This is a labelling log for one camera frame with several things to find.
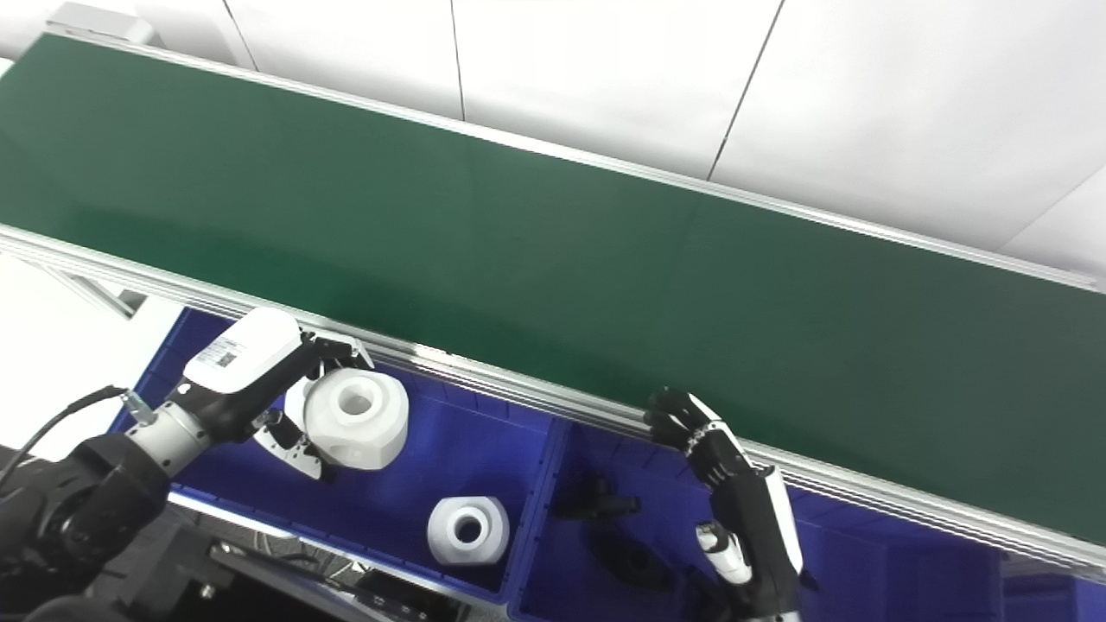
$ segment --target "white floor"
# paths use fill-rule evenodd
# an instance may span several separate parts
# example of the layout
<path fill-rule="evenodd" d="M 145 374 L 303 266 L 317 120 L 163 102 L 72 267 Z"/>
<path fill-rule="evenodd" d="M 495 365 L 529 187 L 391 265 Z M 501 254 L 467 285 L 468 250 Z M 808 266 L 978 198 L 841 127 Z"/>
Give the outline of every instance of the white floor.
<path fill-rule="evenodd" d="M 0 444 L 22 445 L 46 419 L 102 386 L 134 386 L 180 309 L 148 299 L 127 321 L 0 255 Z M 112 400 L 71 415 L 34 454 L 64 457 L 104 432 L 119 405 Z"/>

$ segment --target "blue plastic crate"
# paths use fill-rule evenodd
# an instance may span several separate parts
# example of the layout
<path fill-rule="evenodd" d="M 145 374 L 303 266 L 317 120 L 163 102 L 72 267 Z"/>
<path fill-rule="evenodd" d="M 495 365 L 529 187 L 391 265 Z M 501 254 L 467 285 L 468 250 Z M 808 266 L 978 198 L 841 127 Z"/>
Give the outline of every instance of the blue plastic crate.
<path fill-rule="evenodd" d="M 185 311 L 136 390 L 158 403 L 185 363 L 229 322 Z M 377 473 L 312 481 L 255 443 L 213 448 L 174 485 L 178 493 L 491 602 L 526 622 L 688 620 L 687 571 L 713 580 L 692 526 L 710 518 L 707 493 L 675 450 L 570 424 L 530 408 L 399 370 L 411 400 L 409 437 Z M 121 414 L 112 426 L 133 425 Z M 587 551 L 587 525 L 549 516 L 592 471 L 641 511 L 615 519 L 678 578 L 671 593 L 629 588 Z M 511 546 L 487 568 L 437 564 L 426 520 L 445 496 L 493 495 Z M 1106 620 L 1106 587 L 1063 577 L 1009 579 L 1001 553 L 820 495 L 789 489 L 806 568 L 806 622 L 1089 622 Z"/>
<path fill-rule="evenodd" d="M 555 474 L 553 504 L 587 473 L 602 473 L 640 512 L 614 520 L 680 578 L 670 593 L 628 587 L 591 556 L 591 526 L 546 517 L 528 543 L 530 576 L 512 618 L 530 622 L 690 620 L 688 568 L 713 578 L 692 526 L 711 517 L 707 491 L 675 450 L 574 425 Z M 914 523 L 790 490 L 806 567 L 806 622 L 982 622 L 1002 619 L 1000 553 Z"/>
<path fill-rule="evenodd" d="M 1100 622 L 1106 585 L 1071 577 L 1014 577 L 1005 581 L 1005 622 Z"/>
<path fill-rule="evenodd" d="M 185 363 L 229 322 L 185 311 L 136 391 L 157 404 Z M 461 592 L 505 602 L 520 552 L 543 505 L 567 424 L 530 408 L 380 366 L 408 391 L 407 443 L 379 471 L 340 469 L 332 484 L 304 477 L 253 440 L 206 452 L 176 478 L 178 493 L 286 531 L 327 541 Z M 113 429 L 133 425 L 121 414 Z M 444 497 L 493 496 L 507 510 L 509 553 L 494 566 L 445 567 L 430 553 L 426 523 Z"/>

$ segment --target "label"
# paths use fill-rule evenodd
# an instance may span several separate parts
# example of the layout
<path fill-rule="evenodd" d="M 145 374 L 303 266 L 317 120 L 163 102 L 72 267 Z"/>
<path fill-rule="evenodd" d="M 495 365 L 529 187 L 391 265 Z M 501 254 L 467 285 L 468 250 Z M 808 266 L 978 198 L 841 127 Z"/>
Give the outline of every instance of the label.
<path fill-rule="evenodd" d="M 220 336 L 219 339 L 212 341 L 210 345 L 205 348 L 204 352 L 196 355 L 196 362 L 225 370 L 244 351 L 246 348 L 241 344 L 233 342 L 226 336 Z"/>

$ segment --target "black cable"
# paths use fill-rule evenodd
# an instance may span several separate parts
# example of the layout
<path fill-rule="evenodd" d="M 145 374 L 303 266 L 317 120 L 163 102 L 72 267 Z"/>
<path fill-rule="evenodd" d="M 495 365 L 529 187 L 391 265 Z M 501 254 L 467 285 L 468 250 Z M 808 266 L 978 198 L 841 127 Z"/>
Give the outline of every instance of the black cable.
<path fill-rule="evenodd" d="M 83 411 L 97 402 L 103 402 L 104 400 L 109 400 L 112 397 L 118 397 L 126 392 L 126 388 L 108 385 L 100 391 L 93 391 L 76 402 L 73 402 L 69 406 L 65 406 L 64 411 L 54 415 L 52 419 L 48 421 L 45 425 L 40 427 L 39 432 L 35 432 L 34 436 L 31 436 L 30 440 L 28 440 L 23 447 L 20 448 L 19 452 L 15 452 L 15 455 L 8 460 L 8 465 L 3 467 L 2 471 L 0 471 L 0 490 L 3 490 L 3 485 L 7 484 L 8 479 L 10 479 L 12 474 L 15 473 L 15 467 L 27 459 L 28 454 L 31 453 L 31 449 L 39 443 L 39 440 L 42 440 L 42 437 L 53 429 L 55 425 L 61 423 L 62 419 L 77 411 Z"/>

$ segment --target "black part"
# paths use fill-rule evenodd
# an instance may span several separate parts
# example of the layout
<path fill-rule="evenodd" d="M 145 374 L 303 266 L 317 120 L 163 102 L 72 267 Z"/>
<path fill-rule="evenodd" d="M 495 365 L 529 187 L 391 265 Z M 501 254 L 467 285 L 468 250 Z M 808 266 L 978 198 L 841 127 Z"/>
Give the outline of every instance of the black part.
<path fill-rule="evenodd" d="M 85 597 L 54 599 L 27 616 L 24 622 L 133 622 L 109 603 Z"/>
<path fill-rule="evenodd" d="M 602 520 L 637 514 L 640 509 L 640 499 L 616 496 L 603 474 L 591 471 L 583 474 L 574 490 L 554 502 L 550 514 L 562 520 Z"/>
<path fill-rule="evenodd" d="M 211 560 L 215 543 L 191 525 L 170 527 L 135 561 L 119 589 L 119 604 L 142 620 L 161 620 L 199 585 L 226 589 L 234 576 Z"/>
<path fill-rule="evenodd" d="M 691 438 L 691 432 L 671 415 L 661 411 L 646 411 L 645 424 L 654 443 L 684 450 Z"/>
<path fill-rule="evenodd" d="M 710 496 L 714 519 L 733 532 L 753 578 L 723 585 L 739 620 L 799 611 L 799 573 L 791 566 L 764 477 L 771 469 L 731 477 Z"/>
<path fill-rule="evenodd" d="M 383 597 L 401 603 L 400 607 L 404 609 L 401 609 L 400 614 L 413 616 L 420 622 L 422 620 L 427 622 L 460 622 L 468 616 L 472 609 L 461 601 L 376 570 L 369 570 L 363 574 L 354 587 L 366 592 L 357 597 L 359 602 L 373 604 L 367 602 L 372 599 L 369 594 Z M 426 618 L 421 618 L 419 613 L 425 614 Z"/>
<path fill-rule="evenodd" d="M 649 397 L 649 411 L 671 415 L 674 423 L 689 433 L 711 421 L 707 413 L 691 401 L 690 393 L 670 386 L 661 388 Z"/>
<path fill-rule="evenodd" d="M 751 475 L 757 468 L 749 464 L 729 435 L 716 429 L 708 432 L 688 456 L 688 465 L 699 481 L 708 488 L 738 475 Z"/>
<path fill-rule="evenodd" d="M 377 619 L 371 618 L 365 610 L 383 612 L 389 619 L 405 622 L 428 620 L 422 615 L 422 611 L 394 595 L 343 585 L 313 571 L 251 551 L 227 552 L 216 548 L 211 551 L 211 559 L 237 574 L 234 584 L 223 598 L 231 597 L 243 602 L 248 608 L 243 613 L 251 614 L 249 619 L 265 619 L 263 614 L 259 615 L 258 604 L 268 603 L 259 603 L 260 599 L 264 601 L 281 599 L 293 609 L 310 609 L 311 615 L 307 618 L 310 620 L 336 619 L 362 622 Z M 353 602 L 346 602 L 340 594 L 352 595 Z M 250 600 L 243 601 L 243 595 L 250 597 Z M 468 611 L 468 608 L 463 608 L 462 613 L 467 614 Z M 292 618 L 292 615 L 290 611 L 281 611 L 280 619 L 304 620 L 303 616 Z M 462 619 L 463 615 L 455 620 L 459 622 Z"/>
<path fill-rule="evenodd" d="M 817 580 L 814 579 L 814 576 L 811 574 L 811 571 L 805 568 L 803 569 L 802 572 L 799 573 L 799 584 L 812 592 L 822 591 L 822 585 L 818 585 Z"/>
<path fill-rule="evenodd" d="M 275 440 L 282 449 L 291 449 L 292 447 L 295 447 L 296 444 L 299 444 L 303 438 L 303 431 L 300 429 L 300 426 L 295 425 L 292 419 L 285 417 L 283 413 L 280 413 L 280 416 L 270 418 L 269 422 L 270 423 L 265 424 L 265 427 L 269 428 L 269 434 L 272 435 L 273 440 Z"/>
<path fill-rule="evenodd" d="M 670 592 L 675 584 L 671 568 L 640 541 L 611 523 L 593 523 L 586 530 L 592 557 L 623 583 L 649 592 Z"/>
<path fill-rule="evenodd" d="M 685 619 L 690 622 L 731 622 L 730 601 L 722 592 L 718 577 L 709 578 L 695 566 L 689 566 L 685 579 Z"/>
<path fill-rule="evenodd" d="M 19 466 L 6 487 L 18 491 L 0 501 L 0 611 L 27 613 L 82 591 L 161 511 L 168 486 L 123 434 L 90 438 L 56 463 Z"/>
<path fill-rule="evenodd" d="M 104 474 L 60 532 L 70 556 L 98 567 L 122 552 L 139 529 L 161 514 L 169 495 L 169 478 L 124 434 L 90 438 L 66 459 Z"/>

